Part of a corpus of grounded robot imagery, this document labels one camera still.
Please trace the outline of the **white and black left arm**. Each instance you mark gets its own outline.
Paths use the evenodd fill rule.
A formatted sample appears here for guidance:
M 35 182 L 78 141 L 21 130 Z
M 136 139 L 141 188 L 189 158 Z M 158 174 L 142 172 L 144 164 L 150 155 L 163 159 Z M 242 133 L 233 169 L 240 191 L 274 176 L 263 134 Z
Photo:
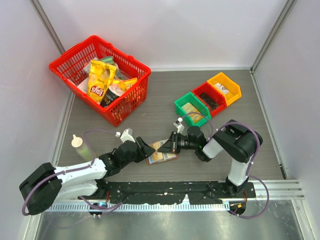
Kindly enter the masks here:
M 153 147 L 137 137 L 85 163 L 67 167 L 43 163 L 19 185 L 24 199 L 22 214 L 40 214 L 57 200 L 82 196 L 102 199 L 107 193 L 107 187 L 100 183 L 102 179 L 118 174 L 130 163 L 147 159 L 154 152 Z

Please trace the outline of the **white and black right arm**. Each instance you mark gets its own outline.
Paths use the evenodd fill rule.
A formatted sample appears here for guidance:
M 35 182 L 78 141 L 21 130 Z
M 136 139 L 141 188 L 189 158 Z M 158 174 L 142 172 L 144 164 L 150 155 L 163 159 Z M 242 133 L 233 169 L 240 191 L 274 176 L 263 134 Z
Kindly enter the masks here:
M 205 138 L 198 126 L 190 126 L 187 135 L 172 132 L 169 139 L 158 148 L 160 153 L 179 154 L 181 150 L 194 150 L 202 162 L 209 162 L 220 152 L 231 156 L 231 167 L 225 180 L 226 193 L 233 198 L 244 192 L 249 180 L 249 170 L 263 139 L 252 128 L 231 119 L 219 128 L 210 139 Z

